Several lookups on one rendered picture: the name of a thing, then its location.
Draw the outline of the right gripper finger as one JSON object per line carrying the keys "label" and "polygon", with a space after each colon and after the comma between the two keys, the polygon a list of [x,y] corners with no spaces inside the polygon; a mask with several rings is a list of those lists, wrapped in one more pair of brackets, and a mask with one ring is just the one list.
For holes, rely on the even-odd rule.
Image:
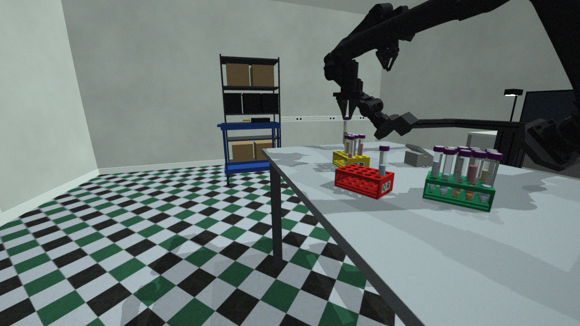
{"label": "right gripper finger", "polygon": [[[381,50],[381,51],[376,53],[376,56],[377,56],[378,60],[380,61],[383,69],[388,68],[390,57],[391,57],[392,53],[393,53],[393,48],[384,49],[384,50]],[[382,56],[385,56],[385,54],[387,54],[386,64],[384,64],[384,62],[382,61],[382,58],[381,58]]]}
{"label": "right gripper finger", "polygon": [[[390,71],[390,69],[392,68],[393,63],[396,60],[397,56],[398,56],[398,53],[397,52],[392,53],[392,55],[390,57],[390,58],[392,58],[392,61],[390,63],[390,66],[386,69],[386,72],[389,72]],[[382,61],[384,62],[384,64],[386,64],[386,59],[387,59],[387,55],[385,57],[382,57]]]}

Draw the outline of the red tube rack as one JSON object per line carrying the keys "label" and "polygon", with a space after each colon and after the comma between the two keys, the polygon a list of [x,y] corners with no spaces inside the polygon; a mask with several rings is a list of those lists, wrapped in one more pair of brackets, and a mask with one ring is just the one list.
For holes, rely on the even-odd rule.
{"label": "red tube rack", "polygon": [[393,180],[394,173],[386,171],[385,176],[379,176],[378,169],[356,164],[335,169],[336,187],[377,200],[393,191]]}

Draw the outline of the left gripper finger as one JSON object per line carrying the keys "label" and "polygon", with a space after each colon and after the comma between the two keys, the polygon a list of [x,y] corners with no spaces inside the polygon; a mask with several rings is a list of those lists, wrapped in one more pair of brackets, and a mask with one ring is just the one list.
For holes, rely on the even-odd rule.
{"label": "left gripper finger", "polygon": [[342,117],[346,117],[346,111],[347,111],[348,101],[345,101],[345,100],[337,100],[337,103],[338,103],[339,108],[341,110]]}
{"label": "left gripper finger", "polygon": [[[356,100],[356,99],[349,99],[348,101],[348,107],[349,107],[349,119],[352,118],[353,112],[356,109],[358,103],[360,101]],[[353,109],[352,109],[353,108]]]}

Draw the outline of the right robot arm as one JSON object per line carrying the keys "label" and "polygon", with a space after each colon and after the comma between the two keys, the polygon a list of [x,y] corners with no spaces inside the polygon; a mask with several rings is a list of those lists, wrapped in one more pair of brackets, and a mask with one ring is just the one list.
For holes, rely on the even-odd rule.
{"label": "right robot arm", "polygon": [[[405,12],[408,10],[408,6],[399,6],[393,10],[393,6],[390,3],[382,3],[382,4],[375,4],[374,7],[371,8],[369,13],[365,16],[364,20],[361,21],[359,25],[349,34],[354,35],[357,32],[362,32],[366,29],[369,29],[383,21],[389,20],[391,17],[397,16],[398,14]],[[348,35],[348,36],[349,36]],[[415,34],[404,37],[400,40],[406,40],[411,42],[414,38]],[[325,65],[328,61],[331,61],[331,53],[328,53],[324,57]],[[389,117],[393,117],[396,114],[388,116],[387,114],[383,114],[383,102],[379,98],[374,98],[373,96],[369,96],[368,94],[364,93],[364,97],[361,96],[361,100],[358,103],[357,107],[360,109],[360,113],[363,117],[368,117],[371,123],[374,124],[375,128],[379,128],[383,122],[385,122]]]}

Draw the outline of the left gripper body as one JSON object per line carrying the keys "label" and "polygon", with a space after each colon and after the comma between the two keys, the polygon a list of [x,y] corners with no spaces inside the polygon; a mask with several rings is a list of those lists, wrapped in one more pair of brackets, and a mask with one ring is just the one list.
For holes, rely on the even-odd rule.
{"label": "left gripper body", "polygon": [[364,92],[355,91],[357,91],[357,77],[349,77],[349,80],[347,80],[347,77],[342,77],[341,92],[334,92],[333,96],[336,97],[336,100],[349,101],[349,99],[356,99],[360,101],[361,96],[364,96]]}

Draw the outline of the green tube rack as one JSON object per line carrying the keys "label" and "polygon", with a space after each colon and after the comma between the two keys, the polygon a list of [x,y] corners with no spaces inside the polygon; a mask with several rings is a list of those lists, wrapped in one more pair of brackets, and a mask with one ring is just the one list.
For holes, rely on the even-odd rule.
{"label": "green tube rack", "polygon": [[[462,207],[467,207],[467,208],[471,208],[471,209],[477,209],[477,210],[484,211],[484,212],[490,212],[491,207],[492,207],[492,202],[494,199],[494,195],[496,192],[494,187],[493,188],[481,187],[482,184],[480,183],[480,180],[479,180],[477,186],[471,186],[466,181],[466,176],[464,176],[464,180],[463,180],[462,184],[454,183],[455,176],[453,176],[452,174],[450,176],[449,182],[447,182],[447,181],[441,180],[442,173],[439,173],[439,176],[431,176],[430,173],[431,173],[431,171],[428,171],[428,175],[426,176],[426,182],[425,182],[425,187],[423,189],[423,197],[422,198],[433,200],[433,201],[439,201],[439,202],[443,202],[443,203],[448,203],[448,204],[452,204],[454,206],[462,206]],[[437,184],[437,186],[436,186],[436,188],[433,188],[433,190],[430,190],[429,184]],[[444,194],[444,196],[440,194],[440,190],[439,190],[440,186],[449,187],[448,191]],[[457,198],[455,198],[451,195],[451,191],[452,191],[451,187],[462,189],[461,193],[458,195]],[[476,192],[475,198],[471,199],[470,201],[466,200],[464,190]],[[480,203],[480,199],[479,199],[479,196],[477,195],[477,192],[490,194],[489,201],[486,201],[485,203]]]}

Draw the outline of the yellow tube rack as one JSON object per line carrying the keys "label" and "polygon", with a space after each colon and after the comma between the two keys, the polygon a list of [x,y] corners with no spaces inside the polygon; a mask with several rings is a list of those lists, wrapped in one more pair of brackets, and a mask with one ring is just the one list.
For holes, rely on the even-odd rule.
{"label": "yellow tube rack", "polygon": [[337,167],[341,168],[344,167],[344,160],[347,161],[347,165],[356,164],[365,167],[369,167],[370,165],[370,157],[365,156],[358,156],[356,152],[356,156],[353,158],[348,158],[344,156],[344,151],[333,151],[332,163],[335,164]]}

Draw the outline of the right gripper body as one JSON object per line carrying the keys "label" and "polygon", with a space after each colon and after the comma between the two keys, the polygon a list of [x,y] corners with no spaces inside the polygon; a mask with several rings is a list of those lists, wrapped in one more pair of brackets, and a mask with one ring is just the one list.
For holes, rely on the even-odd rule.
{"label": "right gripper body", "polygon": [[389,43],[389,44],[380,46],[379,48],[376,48],[377,49],[376,53],[379,52],[379,51],[381,51],[381,50],[388,49],[388,48],[393,48],[393,53],[394,52],[397,52],[397,53],[399,52],[399,47],[398,46],[396,46],[394,43]]}

